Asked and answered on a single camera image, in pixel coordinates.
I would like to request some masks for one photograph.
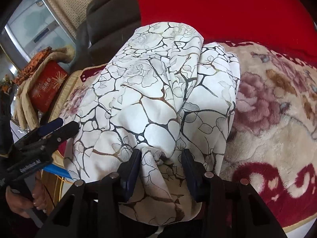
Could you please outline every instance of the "metal screw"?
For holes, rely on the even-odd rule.
[[[116,178],[119,177],[119,174],[118,174],[117,172],[112,172],[112,173],[109,174],[109,177],[110,177],[111,179],[116,179]]]
[[[75,186],[79,187],[81,185],[84,184],[84,181],[83,180],[77,180],[76,182],[74,182]]]
[[[205,177],[212,178],[214,177],[214,174],[212,172],[205,172]]]
[[[243,179],[240,180],[240,183],[243,184],[243,185],[248,185],[249,184],[249,180],[243,178]]]

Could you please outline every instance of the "red tissue box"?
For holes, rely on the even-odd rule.
[[[52,100],[67,77],[66,71],[55,61],[49,61],[29,91],[34,108],[47,112]]]

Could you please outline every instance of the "human hand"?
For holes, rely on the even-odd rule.
[[[36,173],[35,186],[32,191],[32,197],[34,198],[33,202],[29,201],[27,198],[22,197],[19,194],[15,194],[11,191],[10,187],[7,187],[5,197],[7,203],[12,212],[17,213],[25,218],[30,218],[26,209],[31,209],[33,206],[36,206],[37,209],[45,209],[47,205],[47,196],[44,189],[44,186],[40,180],[41,173]]]

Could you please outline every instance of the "crackle line pattern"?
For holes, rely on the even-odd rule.
[[[140,175],[124,215],[151,225],[192,219],[180,162],[189,148],[219,174],[240,79],[237,57],[182,23],[137,29],[96,78],[75,120],[80,131],[65,166],[75,179],[101,179],[142,151]]]

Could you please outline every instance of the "red cloth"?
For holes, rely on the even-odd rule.
[[[138,0],[142,25],[183,22],[206,42],[253,41],[317,67],[317,31],[299,0]]]

